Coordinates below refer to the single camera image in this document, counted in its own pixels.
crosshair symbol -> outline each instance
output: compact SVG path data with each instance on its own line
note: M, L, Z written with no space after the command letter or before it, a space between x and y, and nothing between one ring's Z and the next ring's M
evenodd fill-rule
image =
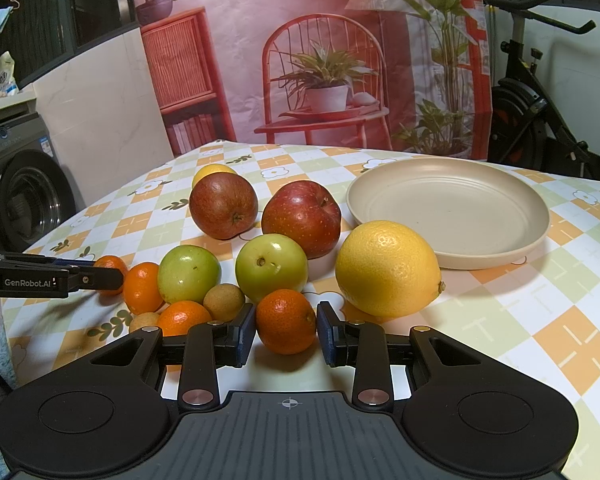
M290 410L291 408L296 407L298 404L302 404L302 402L298 402L297 400L289 397L288 399L285 399L282 402L279 402L279 404L282 404L285 408Z

plate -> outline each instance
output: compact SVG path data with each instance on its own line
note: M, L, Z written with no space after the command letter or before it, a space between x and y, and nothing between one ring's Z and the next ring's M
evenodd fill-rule
M392 220L418 232L447 269L521 260L551 227L531 186L487 164L424 156L383 164L354 180L347 206L357 222Z
M379 110L378 102L372 105L360 106L360 107L349 107L346 110L340 112L312 112L311 108L300 108L299 110L290 110L288 112L282 112L279 117L293 117L302 121L343 121L346 119L352 119L360 115L365 115L371 112L377 112Z

white wall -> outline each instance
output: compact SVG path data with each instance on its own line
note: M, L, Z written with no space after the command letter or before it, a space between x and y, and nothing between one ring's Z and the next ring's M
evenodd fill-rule
M554 99L560 113L578 140L600 155L600 12L571 7L540 6L534 12L580 27L594 20L598 27L577 36L534 20L526 21L525 60L531 62L531 47L544 52L538 79ZM500 42L510 40L512 18L496 10L496 78L502 78L507 56Z
M138 29L31 85L78 208L173 158Z

green apple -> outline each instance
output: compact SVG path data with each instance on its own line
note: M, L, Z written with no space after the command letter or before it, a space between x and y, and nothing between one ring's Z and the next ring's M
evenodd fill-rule
M220 262L205 248L180 245L164 255L158 268L158 290L167 303L195 301L220 283Z
M308 278L309 262L302 247L285 235L256 236L235 259L238 286L256 304L280 288L301 292Z

tablecloth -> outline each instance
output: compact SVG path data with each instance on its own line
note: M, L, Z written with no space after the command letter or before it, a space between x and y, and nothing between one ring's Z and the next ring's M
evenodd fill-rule
M116 254L131 266L160 262L178 244L196 244L218 257L222 281L235 283L234 258L247 240L261 234L260 224L227 241L204 235L187 206L197 169L211 162L231 166L253 184L260 211L288 182L311 179L322 184L342 209L341 244L354 225L345 203L350 182L379 164L410 156L216 141L108 194L29 252L88 260ZM580 421L564 473L572 480L600 480L600 182L506 171L532 186L551 209L545 242L524 260L503 267L443 270L446 290L431 305L412 316L375 321L388 333L408 333L417 324L435 327L562 392ZM311 260L306 297L313 306L331 301L341 317L374 320L339 295L334 256L335 251ZM76 292L66 300L5 300L3 317L20 383L124 335L131 319L121 297L104 298L93 291ZM404 370L394 368L396 398L406 397ZM223 395L229 389L350 393L352 384L352 368L328 368L317 346L283 357L257 340L244 368L218 371ZM174 397L177 377L177 368L170 368L163 396Z

